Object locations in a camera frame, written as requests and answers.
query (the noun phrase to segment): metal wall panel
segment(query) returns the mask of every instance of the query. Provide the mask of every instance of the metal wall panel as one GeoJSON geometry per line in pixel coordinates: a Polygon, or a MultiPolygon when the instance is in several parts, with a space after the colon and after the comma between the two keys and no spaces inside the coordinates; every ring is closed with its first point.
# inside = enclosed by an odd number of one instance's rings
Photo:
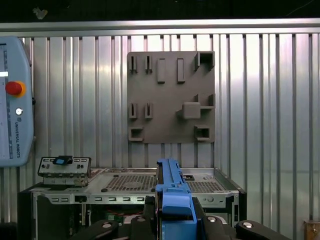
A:
{"type": "Polygon", "coordinates": [[[320,214],[320,20],[0,24],[32,61],[35,143],[27,165],[0,169],[0,219],[41,179],[42,156],[95,167],[218,167],[248,192],[248,218],[294,240],[320,214]],[[127,135],[127,53],[215,51],[213,144],[137,144],[127,135]]]}

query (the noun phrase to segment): screw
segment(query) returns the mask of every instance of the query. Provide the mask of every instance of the screw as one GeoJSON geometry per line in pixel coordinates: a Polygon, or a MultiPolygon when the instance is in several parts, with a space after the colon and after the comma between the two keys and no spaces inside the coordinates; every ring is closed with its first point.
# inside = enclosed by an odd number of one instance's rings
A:
{"type": "Polygon", "coordinates": [[[250,222],[244,222],[243,226],[245,226],[247,229],[251,229],[253,225],[250,222]]]}
{"type": "Polygon", "coordinates": [[[108,223],[108,222],[105,222],[105,223],[102,225],[102,227],[103,227],[104,229],[108,229],[108,228],[111,227],[111,224],[108,223]]]}
{"type": "Polygon", "coordinates": [[[211,222],[211,223],[214,223],[216,221],[216,218],[214,218],[213,216],[209,216],[208,217],[208,220],[211,222]]]}

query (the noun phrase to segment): universal robots logo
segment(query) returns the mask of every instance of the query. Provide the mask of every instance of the universal robots logo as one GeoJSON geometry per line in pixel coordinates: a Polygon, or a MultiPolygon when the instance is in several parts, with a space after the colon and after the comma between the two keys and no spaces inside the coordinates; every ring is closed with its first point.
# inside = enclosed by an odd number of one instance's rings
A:
{"type": "Polygon", "coordinates": [[[20,133],[19,133],[19,123],[21,122],[21,117],[18,117],[17,122],[14,124],[15,128],[15,146],[16,146],[16,157],[20,158],[20,133]]]}

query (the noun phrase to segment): emergency stop button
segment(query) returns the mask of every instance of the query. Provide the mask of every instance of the emergency stop button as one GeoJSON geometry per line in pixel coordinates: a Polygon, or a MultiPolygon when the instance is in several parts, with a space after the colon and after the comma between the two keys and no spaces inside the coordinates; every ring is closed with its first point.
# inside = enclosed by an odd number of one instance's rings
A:
{"type": "Polygon", "coordinates": [[[9,95],[19,95],[23,91],[23,87],[19,82],[10,81],[5,85],[5,91],[9,95]]]}

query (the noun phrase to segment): gray mounting plate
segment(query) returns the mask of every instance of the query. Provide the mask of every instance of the gray mounting plate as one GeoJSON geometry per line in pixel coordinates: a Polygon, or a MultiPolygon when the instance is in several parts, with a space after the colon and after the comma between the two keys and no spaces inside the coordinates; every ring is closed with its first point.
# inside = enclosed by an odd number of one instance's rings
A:
{"type": "Polygon", "coordinates": [[[127,60],[129,141],[214,142],[214,52],[130,52],[127,60]]]}

